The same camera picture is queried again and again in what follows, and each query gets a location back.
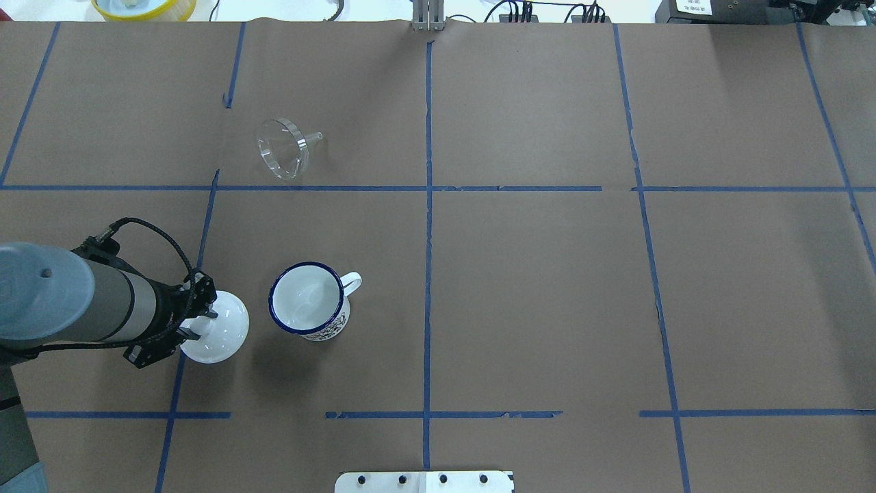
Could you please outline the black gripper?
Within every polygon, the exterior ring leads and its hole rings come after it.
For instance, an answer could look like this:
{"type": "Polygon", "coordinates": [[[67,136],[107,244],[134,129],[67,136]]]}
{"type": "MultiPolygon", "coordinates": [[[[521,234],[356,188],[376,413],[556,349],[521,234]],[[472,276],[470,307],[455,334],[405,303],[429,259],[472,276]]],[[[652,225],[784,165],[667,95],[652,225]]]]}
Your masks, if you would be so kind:
{"type": "Polygon", "coordinates": [[[216,302],[215,281],[203,271],[188,275],[179,285],[157,285],[157,308],[159,308],[160,337],[154,343],[160,349],[171,349],[188,340],[198,341],[201,335],[194,332],[188,319],[199,316],[215,316],[212,305],[216,302]]]}

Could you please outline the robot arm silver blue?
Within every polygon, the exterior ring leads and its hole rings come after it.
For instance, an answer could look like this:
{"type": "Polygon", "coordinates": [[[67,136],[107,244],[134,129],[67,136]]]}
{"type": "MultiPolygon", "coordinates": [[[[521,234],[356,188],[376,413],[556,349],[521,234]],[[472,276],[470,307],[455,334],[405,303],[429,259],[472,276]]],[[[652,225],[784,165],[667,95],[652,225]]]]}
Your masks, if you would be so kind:
{"type": "Polygon", "coordinates": [[[54,351],[122,347],[127,361],[147,367],[194,339],[183,323],[213,318],[217,291],[200,272],[166,285],[83,249],[9,242],[1,256],[2,490],[46,492],[13,365],[54,351]]]}

